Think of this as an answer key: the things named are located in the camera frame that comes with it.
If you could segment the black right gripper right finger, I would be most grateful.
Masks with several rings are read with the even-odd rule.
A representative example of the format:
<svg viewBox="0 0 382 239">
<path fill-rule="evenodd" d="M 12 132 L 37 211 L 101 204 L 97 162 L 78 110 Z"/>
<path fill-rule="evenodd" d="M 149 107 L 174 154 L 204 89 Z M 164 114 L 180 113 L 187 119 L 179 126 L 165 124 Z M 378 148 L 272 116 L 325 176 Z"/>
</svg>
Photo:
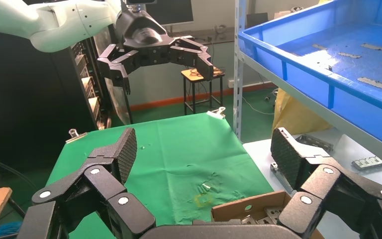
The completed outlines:
<svg viewBox="0 0 382 239">
<path fill-rule="evenodd" d="M 271 155 L 295 194 L 278 225 L 309 238 L 326 212 L 362 239 L 382 239 L 382 185 L 342 167 L 323 148 L 299 143 L 283 128 L 272 134 Z"/>
</svg>

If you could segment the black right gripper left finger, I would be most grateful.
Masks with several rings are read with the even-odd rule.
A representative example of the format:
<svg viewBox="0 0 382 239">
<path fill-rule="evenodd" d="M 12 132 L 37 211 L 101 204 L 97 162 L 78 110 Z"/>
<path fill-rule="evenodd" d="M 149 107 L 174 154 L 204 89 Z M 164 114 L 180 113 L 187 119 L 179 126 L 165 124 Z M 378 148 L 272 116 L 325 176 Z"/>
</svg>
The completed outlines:
<svg viewBox="0 0 382 239">
<path fill-rule="evenodd" d="M 117 142 L 95 148 L 77 171 L 33 195 L 18 238 L 67 239 L 92 213 L 118 239 L 142 237 L 156 220 L 125 186 L 136 154 L 136 132 L 130 127 Z"/>
</svg>

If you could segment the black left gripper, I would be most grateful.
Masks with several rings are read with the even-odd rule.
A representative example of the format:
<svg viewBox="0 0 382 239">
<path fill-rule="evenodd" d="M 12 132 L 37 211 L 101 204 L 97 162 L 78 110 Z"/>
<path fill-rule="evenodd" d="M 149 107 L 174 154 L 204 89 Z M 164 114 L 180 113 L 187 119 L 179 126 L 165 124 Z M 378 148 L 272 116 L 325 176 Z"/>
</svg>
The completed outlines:
<svg viewBox="0 0 382 239">
<path fill-rule="evenodd" d="M 214 66 L 207 47 L 193 38 L 173 39 L 146 11 L 127 9 L 118 14 L 115 33 L 121 48 L 110 44 L 97 58 L 101 74 L 131 94 L 128 75 L 139 67 L 174 63 L 195 68 L 209 81 Z"/>
</svg>

